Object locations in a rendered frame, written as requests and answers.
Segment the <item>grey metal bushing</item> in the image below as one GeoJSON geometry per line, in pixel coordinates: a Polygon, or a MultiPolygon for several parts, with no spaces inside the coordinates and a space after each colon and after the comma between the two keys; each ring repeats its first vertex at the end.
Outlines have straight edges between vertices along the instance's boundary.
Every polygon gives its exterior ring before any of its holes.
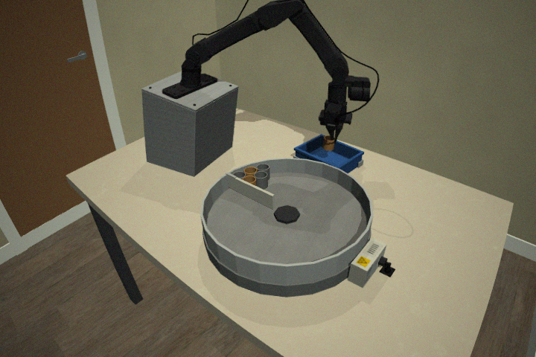
{"type": "Polygon", "coordinates": [[[269,176],[269,165],[268,164],[259,164],[259,165],[257,165],[256,168],[257,168],[258,171],[266,172],[267,175],[268,175],[268,180],[269,180],[270,176],[269,176]]]}
{"type": "Polygon", "coordinates": [[[246,176],[245,172],[243,172],[243,171],[237,171],[237,172],[233,173],[232,175],[237,176],[239,179],[243,179],[243,177],[246,176]]]}
{"type": "Polygon", "coordinates": [[[256,178],[256,185],[261,189],[266,189],[268,187],[268,175],[264,171],[258,171],[254,174],[256,178]]]}

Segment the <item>bronze bushing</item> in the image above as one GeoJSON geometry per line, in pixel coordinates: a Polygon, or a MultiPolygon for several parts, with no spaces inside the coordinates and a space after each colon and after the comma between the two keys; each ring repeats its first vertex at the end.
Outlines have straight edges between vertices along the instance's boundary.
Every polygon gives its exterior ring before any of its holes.
{"type": "Polygon", "coordinates": [[[254,176],[254,174],[257,172],[257,168],[255,167],[247,167],[244,169],[244,172],[246,176],[254,176]]]}
{"type": "Polygon", "coordinates": [[[245,177],[243,177],[242,180],[247,181],[250,184],[253,184],[253,185],[257,186],[256,185],[256,178],[254,176],[245,176],[245,177]]]}
{"type": "Polygon", "coordinates": [[[330,135],[326,135],[324,137],[322,148],[327,151],[331,151],[334,149],[334,140],[331,140],[330,135]]]}

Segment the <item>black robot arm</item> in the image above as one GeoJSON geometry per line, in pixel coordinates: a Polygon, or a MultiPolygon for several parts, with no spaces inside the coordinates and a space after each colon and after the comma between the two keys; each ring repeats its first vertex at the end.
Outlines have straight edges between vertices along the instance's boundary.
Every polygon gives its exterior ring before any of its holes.
{"type": "Polygon", "coordinates": [[[179,99],[216,83],[216,77],[201,74],[201,65],[204,62],[254,33],[278,26],[287,18],[299,29],[333,78],[333,84],[331,82],[328,84],[328,99],[334,103],[325,101],[324,123],[328,129],[338,129],[339,121],[346,118],[346,115],[341,114],[346,113],[347,102],[336,103],[346,100],[347,87],[350,100],[367,102],[370,98],[371,83],[367,77],[348,75],[346,59],[313,18],[302,0],[271,1],[213,36],[201,39],[192,45],[185,53],[186,60],[182,64],[180,83],[162,89],[162,94],[179,99]],[[341,115],[339,120],[336,119],[337,115],[341,115]]]}

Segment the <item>blue open-top crate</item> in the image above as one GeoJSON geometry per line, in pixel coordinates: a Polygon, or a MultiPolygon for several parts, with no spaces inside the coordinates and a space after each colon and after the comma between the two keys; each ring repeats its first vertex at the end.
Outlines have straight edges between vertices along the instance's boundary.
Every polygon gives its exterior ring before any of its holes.
{"type": "Polygon", "coordinates": [[[322,148],[324,137],[325,135],[319,135],[295,147],[296,157],[323,162],[346,173],[358,167],[358,163],[362,161],[363,151],[339,141],[334,144],[333,151],[324,150],[322,148]]]}

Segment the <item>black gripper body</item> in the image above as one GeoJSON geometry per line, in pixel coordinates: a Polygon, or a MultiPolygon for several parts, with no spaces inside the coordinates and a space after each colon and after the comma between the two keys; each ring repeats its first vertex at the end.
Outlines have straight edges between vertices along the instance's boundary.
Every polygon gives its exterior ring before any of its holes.
{"type": "MultiPolygon", "coordinates": [[[[334,101],[331,101],[329,99],[328,99],[328,102],[334,103],[334,101]]],[[[338,102],[338,104],[342,104],[342,103],[345,103],[345,102],[346,102],[346,100],[343,101],[343,102],[338,102]]],[[[340,120],[339,121],[339,128],[342,128],[344,123],[349,123],[349,125],[350,125],[351,124],[351,119],[352,119],[352,113],[347,114],[345,120],[340,120]]],[[[324,110],[322,110],[320,112],[319,121],[320,121],[320,125],[325,126],[325,123],[324,123],[324,110]]]]}

